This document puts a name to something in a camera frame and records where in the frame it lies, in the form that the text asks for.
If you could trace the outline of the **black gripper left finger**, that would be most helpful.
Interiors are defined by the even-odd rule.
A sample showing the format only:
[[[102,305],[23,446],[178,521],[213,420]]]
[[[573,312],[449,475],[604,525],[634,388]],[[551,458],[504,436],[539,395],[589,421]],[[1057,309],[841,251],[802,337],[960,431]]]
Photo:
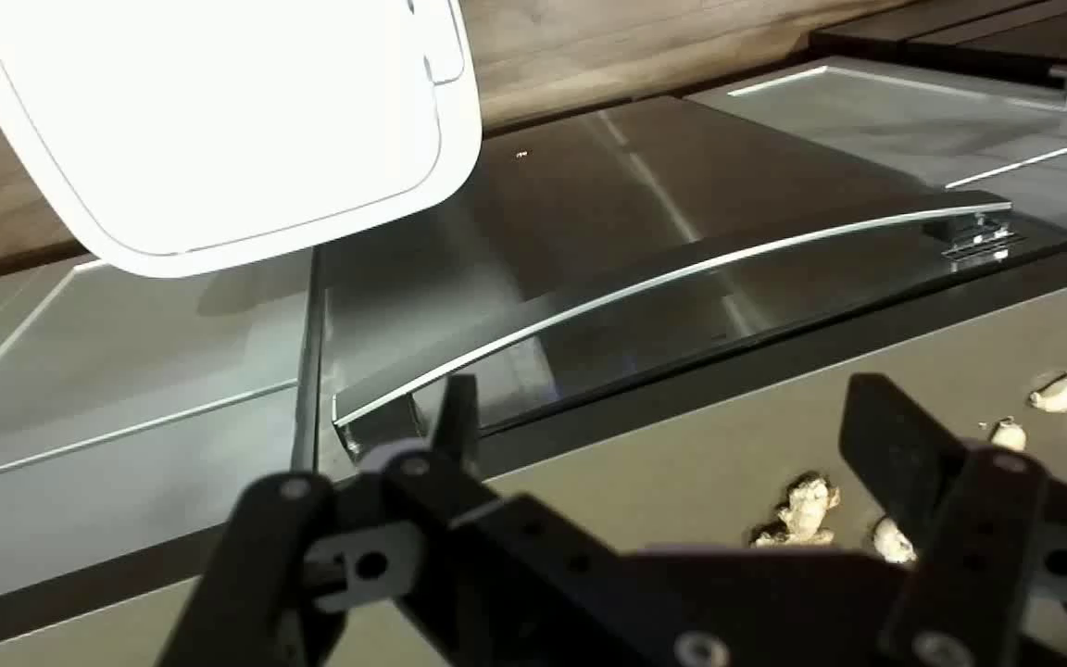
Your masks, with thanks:
[[[429,440],[379,447],[344,482],[251,482],[155,667],[321,667],[370,604],[454,667],[631,658],[614,557],[541,500],[497,496],[476,446],[477,381],[456,379]]]

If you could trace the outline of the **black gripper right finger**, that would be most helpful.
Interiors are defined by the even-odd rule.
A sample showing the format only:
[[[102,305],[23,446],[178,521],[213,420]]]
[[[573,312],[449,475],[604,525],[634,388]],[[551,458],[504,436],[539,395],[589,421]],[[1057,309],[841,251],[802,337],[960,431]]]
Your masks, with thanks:
[[[914,544],[882,626],[904,667],[1067,667],[1027,632],[1034,598],[1067,614],[1067,482],[1027,453],[965,446],[886,375],[854,375],[841,458]]]

